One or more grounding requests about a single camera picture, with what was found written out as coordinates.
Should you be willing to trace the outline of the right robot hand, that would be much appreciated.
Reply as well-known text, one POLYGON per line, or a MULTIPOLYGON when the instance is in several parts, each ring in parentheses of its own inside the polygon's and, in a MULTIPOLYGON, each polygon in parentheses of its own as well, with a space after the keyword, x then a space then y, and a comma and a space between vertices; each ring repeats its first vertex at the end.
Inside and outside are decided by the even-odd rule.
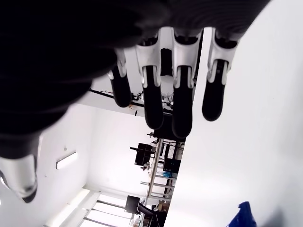
POLYGON ((25 203, 36 195, 43 130, 108 75, 118 106, 131 92, 124 49, 134 47, 147 125, 163 123, 160 30, 173 29, 172 130, 192 127, 199 45, 212 29, 202 113, 222 112, 235 50, 266 0, 3 0, 0 3, 0 176, 25 203))

